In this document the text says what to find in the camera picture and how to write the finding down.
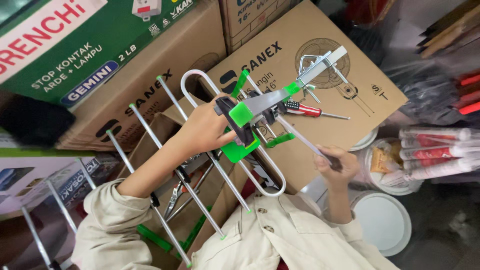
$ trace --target green box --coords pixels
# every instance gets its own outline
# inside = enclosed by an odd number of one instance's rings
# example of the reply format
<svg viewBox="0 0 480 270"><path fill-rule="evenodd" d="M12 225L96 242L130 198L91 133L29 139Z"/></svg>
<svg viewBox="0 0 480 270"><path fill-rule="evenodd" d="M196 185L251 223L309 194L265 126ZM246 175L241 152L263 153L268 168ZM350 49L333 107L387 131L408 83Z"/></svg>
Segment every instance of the green box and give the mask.
<svg viewBox="0 0 480 270"><path fill-rule="evenodd" d="M194 0L33 1L2 23L0 89L71 107L194 5Z"/></svg>

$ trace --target button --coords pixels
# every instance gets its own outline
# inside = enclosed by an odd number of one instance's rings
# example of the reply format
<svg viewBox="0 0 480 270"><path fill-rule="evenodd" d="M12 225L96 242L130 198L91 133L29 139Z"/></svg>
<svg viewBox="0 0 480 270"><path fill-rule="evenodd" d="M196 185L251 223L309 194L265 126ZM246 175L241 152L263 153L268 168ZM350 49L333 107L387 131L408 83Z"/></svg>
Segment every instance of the button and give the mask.
<svg viewBox="0 0 480 270"><path fill-rule="evenodd" d="M275 232L275 230L274 230L272 227L270 227L270 226L264 226L264 229L266 229L267 231L269 231L269 232L271 232L271 233L274 233L274 232Z"/></svg>

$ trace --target white bucket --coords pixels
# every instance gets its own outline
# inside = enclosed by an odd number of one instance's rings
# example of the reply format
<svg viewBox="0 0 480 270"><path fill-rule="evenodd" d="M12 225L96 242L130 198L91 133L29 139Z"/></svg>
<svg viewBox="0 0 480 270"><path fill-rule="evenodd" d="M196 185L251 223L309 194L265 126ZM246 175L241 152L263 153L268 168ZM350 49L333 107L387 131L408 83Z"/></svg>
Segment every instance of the white bucket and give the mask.
<svg viewBox="0 0 480 270"><path fill-rule="evenodd" d="M350 148L348 151L358 151L361 149L364 149L365 147L369 146L377 137L378 133L378 127L374 128L370 133L368 133L363 139L361 139L359 142L357 142L352 148Z"/></svg>
<svg viewBox="0 0 480 270"><path fill-rule="evenodd" d="M350 207L363 230L363 240L387 257L402 251L410 241L412 223L405 207L390 195L349 190Z"/></svg>
<svg viewBox="0 0 480 270"><path fill-rule="evenodd" d="M418 189L417 183L415 183L415 187L385 186L382 183L380 183L380 180L385 175L384 173L370 172L370 167L372 166L372 154L373 154L372 147L377 147L383 142L393 143L395 141L399 141L399 139L396 139L396 138L378 139L378 140L375 140L369 147L364 148L360 151L352 152L352 154L355 154L357 156L357 160L360 163L360 171L352 179L352 182L367 186L369 189L383 191L385 193L395 195L395 196L407 195L417 190Z"/></svg>

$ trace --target jacket sleeve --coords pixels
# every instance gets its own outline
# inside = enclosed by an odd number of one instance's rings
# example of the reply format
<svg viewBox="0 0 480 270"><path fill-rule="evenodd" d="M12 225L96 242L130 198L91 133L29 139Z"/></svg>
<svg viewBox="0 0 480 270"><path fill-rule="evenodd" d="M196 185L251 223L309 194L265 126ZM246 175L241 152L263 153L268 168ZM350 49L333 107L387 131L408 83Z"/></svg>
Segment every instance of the jacket sleeve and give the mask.
<svg viewBox="0 0 480 270"><path fill-rule="evenodd" d="M158 270L136 226L152 217L150 199L122 196L121 179L105 183L85 198L88 216L80 223L72 262L82 270Z"/></svg>
<svg viewBox="0 0 480 270"><path fill-rule="evenodd" d="M385 258L378 248L374 245L368 244L363 241L362 229L360 222L355 217L355 213L352 211L352 221L347 224L336 224L329 222L325 218L325 212L322 213L322 220L332 228L337 228L345 241L350 244L356 251L358 251L367 261L375 267L377 270L398 270L391 261Z"/></svg>

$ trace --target screwdriver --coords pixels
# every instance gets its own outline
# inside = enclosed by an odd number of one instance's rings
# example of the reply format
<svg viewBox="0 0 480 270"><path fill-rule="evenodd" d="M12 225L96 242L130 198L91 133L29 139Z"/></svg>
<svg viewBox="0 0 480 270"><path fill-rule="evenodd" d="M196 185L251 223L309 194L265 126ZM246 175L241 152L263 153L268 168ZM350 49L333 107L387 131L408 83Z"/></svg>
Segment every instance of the screwdriver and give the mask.
<svg viewBox="0 0 480 270"><path fill-rule="evenodd" d="M296 102L296 101L288 100L287 102L285 102L285 107L287 108L287 112L289 113L303 114L303 115L313 116L313 117L320 117L324 115L324 116L350 120L350 117L326 113L326 112L323 112L322 109L320 108L305 106L300 102Z"/></svg>

